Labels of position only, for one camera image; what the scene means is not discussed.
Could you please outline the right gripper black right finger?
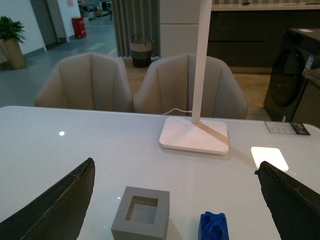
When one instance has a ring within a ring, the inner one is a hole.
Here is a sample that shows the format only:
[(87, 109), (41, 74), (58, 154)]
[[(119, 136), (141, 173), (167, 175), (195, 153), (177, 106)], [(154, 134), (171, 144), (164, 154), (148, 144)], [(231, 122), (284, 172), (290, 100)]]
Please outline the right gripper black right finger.
[(255, 171), (282, 240), (320, 238), (320, 194), (267, 161)]

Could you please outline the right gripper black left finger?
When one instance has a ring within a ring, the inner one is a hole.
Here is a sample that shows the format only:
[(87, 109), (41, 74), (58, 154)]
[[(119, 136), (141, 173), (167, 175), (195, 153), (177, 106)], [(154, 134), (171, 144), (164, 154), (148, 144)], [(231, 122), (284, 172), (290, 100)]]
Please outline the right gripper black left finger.
[(28, 205), (0, 223), (2, 240), (76, 240), (93, 194), (88, 158)]

